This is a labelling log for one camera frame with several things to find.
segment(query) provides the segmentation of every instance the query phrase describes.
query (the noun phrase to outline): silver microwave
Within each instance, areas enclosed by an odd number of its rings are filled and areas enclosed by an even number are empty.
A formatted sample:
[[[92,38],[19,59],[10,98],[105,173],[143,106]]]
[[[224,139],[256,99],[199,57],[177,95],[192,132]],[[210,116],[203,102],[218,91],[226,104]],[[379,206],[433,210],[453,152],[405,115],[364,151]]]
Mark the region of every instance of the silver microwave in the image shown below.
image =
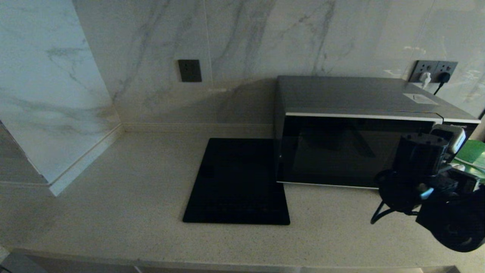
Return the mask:
[[[468,138],[479,123],[401,79],[279,76],[276,180],[377,188],[373,179],[391,168],[402,134],[447,124]]]

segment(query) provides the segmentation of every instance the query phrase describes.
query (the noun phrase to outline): label sticker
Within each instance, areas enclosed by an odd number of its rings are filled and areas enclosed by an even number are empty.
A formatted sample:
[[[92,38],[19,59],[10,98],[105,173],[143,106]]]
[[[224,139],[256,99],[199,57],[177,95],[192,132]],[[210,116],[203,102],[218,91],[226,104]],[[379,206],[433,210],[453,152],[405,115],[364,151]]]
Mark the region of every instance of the label sticker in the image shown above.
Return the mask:
[[[421,103],[421,104],[437,104],[433,100],[429,99],[428,97],[422,95],[422,94],[409,94],[409,93],[403,93],[406,97],[412,99],[415,103]]]

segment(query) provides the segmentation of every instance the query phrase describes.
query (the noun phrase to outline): wall outlet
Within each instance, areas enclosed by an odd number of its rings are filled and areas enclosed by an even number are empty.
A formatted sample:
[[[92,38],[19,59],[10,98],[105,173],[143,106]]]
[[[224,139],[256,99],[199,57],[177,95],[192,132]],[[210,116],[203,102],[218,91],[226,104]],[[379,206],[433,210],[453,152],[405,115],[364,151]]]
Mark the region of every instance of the wall outlet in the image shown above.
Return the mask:
[[[453,74],[458,62],[447,62],[447,61],[439,61],[434,73],[431,74],[431,82],[432,83],[439,83],[438,77],[441,73],[447,72],[450,76]]]
[[[409,76],[409,82],[420,83],[421,75],[425,72],[429,72],[431,73],[431,82],[433,83],[433,73],[436,71],[438,63],[439,61],[417,61],[416,65],[414,66],[413,72]]]
[[[202,81],[199,60],[178,60],[178,69],[183,82],[199,83]]]

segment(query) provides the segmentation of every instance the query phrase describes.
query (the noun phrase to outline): white marble tile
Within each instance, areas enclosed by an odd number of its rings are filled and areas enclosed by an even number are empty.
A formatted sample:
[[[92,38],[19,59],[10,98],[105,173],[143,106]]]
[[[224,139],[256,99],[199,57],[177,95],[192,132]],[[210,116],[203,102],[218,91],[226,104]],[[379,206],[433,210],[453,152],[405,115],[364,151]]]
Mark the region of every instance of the white marble tile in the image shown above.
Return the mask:
[[[123,122],[215,122],[204,2],[74,1]],[[199,59],[182,83],[178,59]]]
[[[433,0],[206,0],[218,122],[271,123],[277,75],[399,78]]]
[[[3,1],[0,16],[0,120],[52,182],[119,118],[70,1]]]
[[[485,108],[484,28],[485,1],[436,0],[412,55],[412,60],[457,61],[438,96],[476,117]]]

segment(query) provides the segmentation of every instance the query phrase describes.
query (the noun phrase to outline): speckled beige countertop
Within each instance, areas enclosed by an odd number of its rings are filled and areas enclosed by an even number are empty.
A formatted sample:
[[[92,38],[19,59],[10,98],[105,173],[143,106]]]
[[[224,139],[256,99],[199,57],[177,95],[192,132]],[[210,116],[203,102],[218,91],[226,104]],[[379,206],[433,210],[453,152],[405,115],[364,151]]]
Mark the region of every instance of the speckled beige countertop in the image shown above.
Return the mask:
[[[485,271],[485,247],[451,251],[413,217],[394,213],[370,225],[380,202],[374,190],[285,185],[289,226],[183,223],[210,137],[268,135],[125,133],[58,198],[0,194],[0,245],[141,266]]]

